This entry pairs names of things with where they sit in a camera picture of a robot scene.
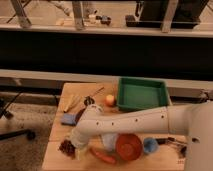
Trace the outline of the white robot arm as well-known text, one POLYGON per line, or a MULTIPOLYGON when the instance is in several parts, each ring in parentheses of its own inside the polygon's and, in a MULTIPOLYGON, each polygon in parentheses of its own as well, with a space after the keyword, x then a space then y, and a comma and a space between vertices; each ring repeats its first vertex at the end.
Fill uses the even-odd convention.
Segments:
POLYGON ((91 137, 107 133, 177 134, 187 137, 184 171, 213 171, 213 102, 158 107, 104 115, 89 105, 70 133, 71 143, 82 149, 91 137))

